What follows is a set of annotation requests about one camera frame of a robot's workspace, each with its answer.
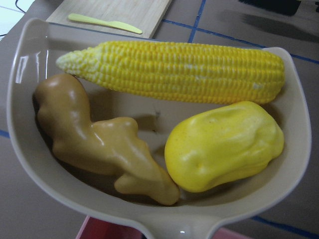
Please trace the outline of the pink plastic bin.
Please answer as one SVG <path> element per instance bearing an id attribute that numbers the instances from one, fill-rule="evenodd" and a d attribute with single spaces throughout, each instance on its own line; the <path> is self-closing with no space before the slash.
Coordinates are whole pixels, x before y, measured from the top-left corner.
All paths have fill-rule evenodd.
<path id="1" fill-rule="evenodd" d="M 87 216 L 79 229 L 76 239 L 147 239 L 138 229 L 119 225 Z M 210 239 L 251 239 L 238 232 L 219 228 Z"/>

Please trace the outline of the wooden cutting board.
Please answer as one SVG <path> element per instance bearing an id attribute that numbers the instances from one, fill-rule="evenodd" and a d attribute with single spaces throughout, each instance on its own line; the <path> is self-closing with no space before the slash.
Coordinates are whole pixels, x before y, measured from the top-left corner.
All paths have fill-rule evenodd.
<path id="1" fill-rule="evenodd" d="M 170 3 L 169 0 L 64 0 L 46 21 L 95 31 L 152 38 Z M 142 34 L 71 21 L 68 19 L 71 13 L 104 21 L 128 23 L 142 30 Z"/>

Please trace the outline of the yellow toy corn cob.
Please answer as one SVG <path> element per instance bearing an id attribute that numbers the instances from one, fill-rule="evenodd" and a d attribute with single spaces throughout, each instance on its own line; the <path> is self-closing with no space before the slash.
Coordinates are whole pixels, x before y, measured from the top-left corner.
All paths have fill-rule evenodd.
<path id="1" fill-rule="evenodd" d="M 195 43 L 107 41 L 56 66 L 110 90 L 193 103 L 265 104 L 285 83 L 284 62 L 271 52 Z"/>

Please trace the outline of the yellow-green plastic knife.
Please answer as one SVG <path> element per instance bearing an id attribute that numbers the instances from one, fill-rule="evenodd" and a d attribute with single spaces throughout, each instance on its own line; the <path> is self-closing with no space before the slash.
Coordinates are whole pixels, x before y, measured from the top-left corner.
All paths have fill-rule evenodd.
<path id="1" fill-rule="evenodd" d="M 71 21 L 76 21 L 76 22 L 83 22 L 83 23 L 96 24 L 96 25 L 116 28 L 116 29 L 120 29 L 120 30 L 124 30 L 128 32 L 132 32 L 135 34 L 143 33 L 141 29 L 120 21 L 104 21 L 104 20 L 100 20 L 97 18 L 93 18 L 93 17 L 81 15 L 81 14 L 76 14 L 76 13 L 69 14 L 68 19 Z"/>

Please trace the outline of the tan toy ginger root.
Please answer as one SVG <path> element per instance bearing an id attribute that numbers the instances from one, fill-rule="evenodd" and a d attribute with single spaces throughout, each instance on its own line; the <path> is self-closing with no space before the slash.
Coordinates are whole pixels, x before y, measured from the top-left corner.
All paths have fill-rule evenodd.
<path id="1" fill-rule="evenodd" d="M 34 92 L 37 121 L 52 140 L 61 161 L 101 175 L 115 176 L 114 188 L 126 195 L 145 195 L 162 205 L 175 204 L 177 185 L 138 138 L 133 118 L 91 121 L 88 95 L 75 77 L 54 75 Z"/>

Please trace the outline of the yellow toy bell pepper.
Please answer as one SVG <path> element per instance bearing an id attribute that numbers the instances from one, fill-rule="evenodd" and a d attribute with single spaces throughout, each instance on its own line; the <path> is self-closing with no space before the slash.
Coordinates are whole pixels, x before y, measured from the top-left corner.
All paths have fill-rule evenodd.
<path id="1" fill-rule="evenodd" d="M 199 193 L 263 171 L 284 148 L 274 118 L 253 102 L 239 102 L 192 116 L 170 133 L 164 150 L 169 175 Z"/>

